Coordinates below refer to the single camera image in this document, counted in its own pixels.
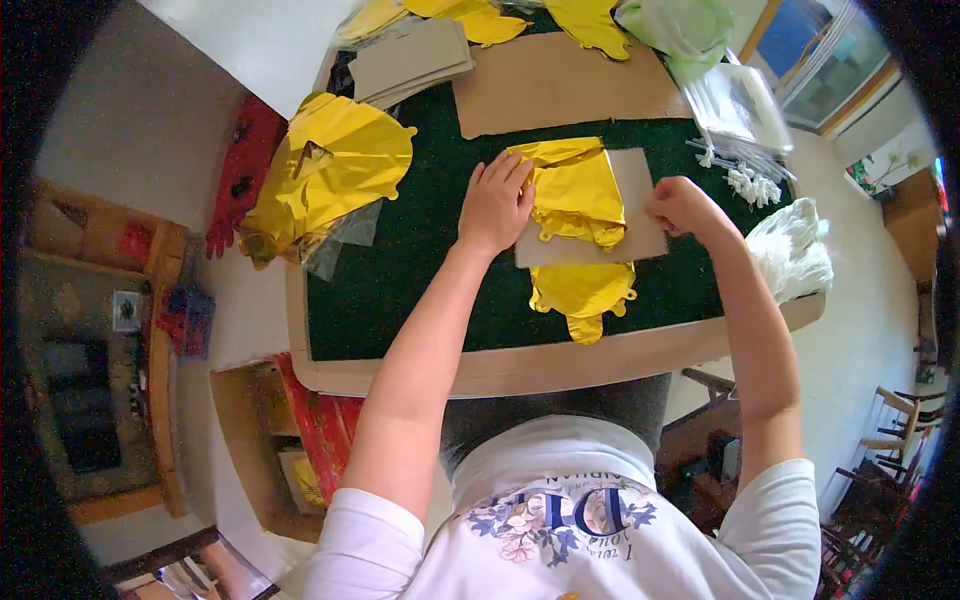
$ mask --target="hand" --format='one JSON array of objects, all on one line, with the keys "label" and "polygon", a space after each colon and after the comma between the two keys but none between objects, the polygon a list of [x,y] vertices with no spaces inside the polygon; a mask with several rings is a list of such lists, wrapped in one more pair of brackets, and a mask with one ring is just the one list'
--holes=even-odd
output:
[{"label": "hand", "polygon": [[660,180],[647,203],[647,213],[670,235],[693,233],[708,250],[725,236],[743,238],[723,208],[686,177]]},{"label": "hand", "polygon": [[532,160],[506,150],[490,163],[473,169],[457,243],[493,260],[510,248],[530,219],[536,190],[525,183],[534,170]]}]

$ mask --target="cardboard sheet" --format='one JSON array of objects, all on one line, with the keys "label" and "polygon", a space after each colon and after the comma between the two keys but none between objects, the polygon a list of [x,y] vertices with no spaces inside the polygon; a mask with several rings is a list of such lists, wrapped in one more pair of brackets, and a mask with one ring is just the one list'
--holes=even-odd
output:
[{"label": "cardboard sheet", "polygon": [[354,99],[378,108],[472,68],[464,26],[449,19],[427,19],[403,36],[364,48],[349,64]]},{"label": "cardboard sheet", "polygon": [[605,119],[690,119],[693,113],[649,46],[614,62],[564,32],[470,49],[476,66],[456,79],[460,133],[473,139]]},{"label": "cardboard sheet", "polygon": [[560,236],[542,242],[540,225],[531,219],[516,240],[516,265],[519,268],[627,262],[667,253],[663,230],[645,212],[654,186],[643,149],[608,150],[607,157],[620,198],[623,199],[623,213],[627,222],[623,240],[609,252],[604,252],[592,242]]}]

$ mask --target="green felt mat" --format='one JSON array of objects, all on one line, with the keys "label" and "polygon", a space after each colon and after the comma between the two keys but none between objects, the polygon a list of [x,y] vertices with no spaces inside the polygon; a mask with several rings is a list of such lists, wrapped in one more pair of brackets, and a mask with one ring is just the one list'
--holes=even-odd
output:
[{"label": "green felt mat", "polygon": [[[694,157],[696,150],[684,144],[700,136],[692,120],[600,121],[465,140],[460,136],[453,88],[443,84],[404,102],[399,121],[418,129],[413,138],[413,164],[397,187],[399,198],[383,205],[372,247],[344,245],[329,283],[307,278],[308,333],[314,360],[383,357],[456,241],[457,220],[473,167],[481,160],[489,163],[507,146],[598,135],[612,150],[642,147],[653,181],[686,175],[710,194],[744,233],[792,202],[784,184],[783,202],[750,212],[723,180],[726,172],[701,167]],[[605,334],[722,314],[703,247],[692,236],[671,238],[669,244],[669,254],[636,263],[637,298],[627,302],[625,317],[604,314]],[[529,271],[514,266],[512,251],[500,254],[473,306],[464,350],[569,341],[564,316],[531,310],[527,304],[530,292]]]}]

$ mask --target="green plastic bag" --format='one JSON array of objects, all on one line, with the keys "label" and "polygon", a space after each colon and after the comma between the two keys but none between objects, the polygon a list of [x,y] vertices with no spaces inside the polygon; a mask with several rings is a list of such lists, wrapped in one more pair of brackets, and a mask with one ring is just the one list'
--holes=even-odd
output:
[{"label": "green plastic bag", "polygon": [[733,13],[724,0],[627,0],[613,18],[665,53],[680,85],[700,79],[720,62],[733,30]]}]

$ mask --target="white t-shirt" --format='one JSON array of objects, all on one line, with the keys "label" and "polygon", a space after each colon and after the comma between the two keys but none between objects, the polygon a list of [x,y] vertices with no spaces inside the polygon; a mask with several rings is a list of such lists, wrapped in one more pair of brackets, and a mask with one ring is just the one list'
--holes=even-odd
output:
[{"label": "white t-shirt", "polygon": [[612,423],[552,416],[478,446],[454,515],[426,550],[408,511],[333,495],[305,598],[812,598],[820,569],[813,464],[763,471],[716,539],[656,493],[654,457]]}]

